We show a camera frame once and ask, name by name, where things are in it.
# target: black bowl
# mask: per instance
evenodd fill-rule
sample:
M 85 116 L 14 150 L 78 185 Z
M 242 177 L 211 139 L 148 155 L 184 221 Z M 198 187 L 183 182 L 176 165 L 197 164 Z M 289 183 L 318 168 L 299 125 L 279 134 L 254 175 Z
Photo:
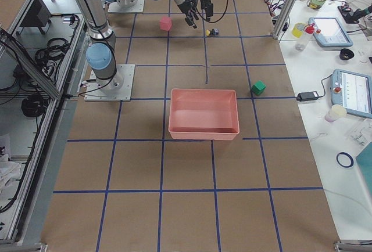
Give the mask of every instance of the black bowl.
M 349 49 L 341 49 L 340 53 L 339 53 L 339 58 L 342 59 L 342 60 L 348 60 L 348 59 L 352 59 L 354 57 L 354 53 L 352 50 L 349 50 Z

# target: pink cube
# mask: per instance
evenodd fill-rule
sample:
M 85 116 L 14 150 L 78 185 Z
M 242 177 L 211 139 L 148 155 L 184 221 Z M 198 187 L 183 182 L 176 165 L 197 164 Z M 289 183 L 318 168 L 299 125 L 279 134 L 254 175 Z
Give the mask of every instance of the pink cube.
M 160 29 L 165 30 L 165 31 L 170 31 L 171 28 L 172 28 L 172 19 L 166 16 L 162 17 L 162 19 L 160 20 Z

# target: spray bottle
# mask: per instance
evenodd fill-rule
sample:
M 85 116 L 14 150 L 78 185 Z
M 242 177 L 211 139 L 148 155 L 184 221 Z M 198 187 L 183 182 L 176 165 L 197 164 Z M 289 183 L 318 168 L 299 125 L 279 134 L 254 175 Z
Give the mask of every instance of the spray bottle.
M 314 25 L 315 24 L 312 23 L 304 27 L 302 35 L 296 42 L 296 45 L 295 45 L 296 50 L 303 51 L 306 48 L 307 43 L 309 43 L 311 37 L 313 36 L 315 32 Z

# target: pink tray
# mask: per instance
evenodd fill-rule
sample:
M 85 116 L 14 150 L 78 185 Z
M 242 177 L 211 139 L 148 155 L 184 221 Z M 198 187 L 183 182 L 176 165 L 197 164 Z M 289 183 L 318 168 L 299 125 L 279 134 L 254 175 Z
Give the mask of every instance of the pink tray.
M 233 140 L 239 134 L 235 91 L 172 89 L 169 132 L 173 139 Z

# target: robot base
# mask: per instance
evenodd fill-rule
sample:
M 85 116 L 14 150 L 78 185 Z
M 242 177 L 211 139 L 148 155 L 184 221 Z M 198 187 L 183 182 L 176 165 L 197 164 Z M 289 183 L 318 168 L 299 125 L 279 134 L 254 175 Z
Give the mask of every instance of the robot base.
M 109 13 L 112 14 L 131 14 L 142 13 L 144 11 L 145 0 L 137 0 L 137 3 L 128 8 L 120 7 L 116 2 L 110 3 Z
M 84 100 L 87 102 L 107 102 L 107 101 L 130 101 L 134 78 L 134 64 L 117 64 L 117 72 L 124 77 L 123 85 L 118 89 L 105 90 L 98 89 L 99 85 L 95 82 L 87 86 L 89 92 L 85 95 Z M 96 79 L 92 71 L 90 79 Z

